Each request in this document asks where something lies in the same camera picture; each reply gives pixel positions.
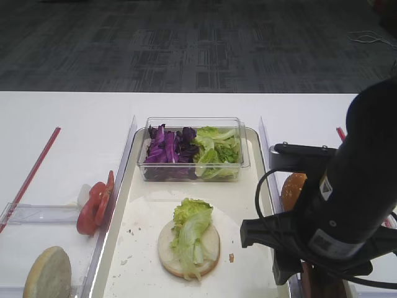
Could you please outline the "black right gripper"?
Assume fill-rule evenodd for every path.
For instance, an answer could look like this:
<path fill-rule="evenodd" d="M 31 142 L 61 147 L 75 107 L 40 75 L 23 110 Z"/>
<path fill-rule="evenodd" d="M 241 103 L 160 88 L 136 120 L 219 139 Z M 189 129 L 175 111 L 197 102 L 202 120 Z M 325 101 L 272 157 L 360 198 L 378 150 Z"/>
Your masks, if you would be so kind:
<path fill-rule="evenodd" d="M 396 251 L 396 230 L 379 226 L 354 257 L 346 261 L 332 260 L 317 255 L 301 240 L 293 212 L 260 216 L 243 220 L 240 228 L 241 244 L 246 248 L 255 243 L 281 253 L 281 263 L 274 262 L 276 285 L 285 284 L 296 273 L 302 273 L 300 261 L 306 261 L 331 276 L 364 286 L 392 286 L 396 283 L 360 279 L 372 272 L 371 260 Z"/>

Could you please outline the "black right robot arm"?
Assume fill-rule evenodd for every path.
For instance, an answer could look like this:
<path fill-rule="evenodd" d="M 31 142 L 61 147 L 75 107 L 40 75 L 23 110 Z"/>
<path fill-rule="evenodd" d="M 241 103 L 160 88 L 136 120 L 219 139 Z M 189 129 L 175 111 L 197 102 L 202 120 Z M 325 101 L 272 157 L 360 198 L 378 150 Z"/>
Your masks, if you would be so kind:
<path fill-rule="evenodd" d="M 307 179 L 288 212 L 244 220 L 243 247 L 275 253 L 275 283 L 303 271 L 302 262 L 364 286 L 372 260 L 396 251 L 396 230 L 383 226 L 396 207 L 396 78 L 359 93 L 346 115 L 338 148 L 278 143 L 269 148 L 269 174 L 303 173 Z"/>

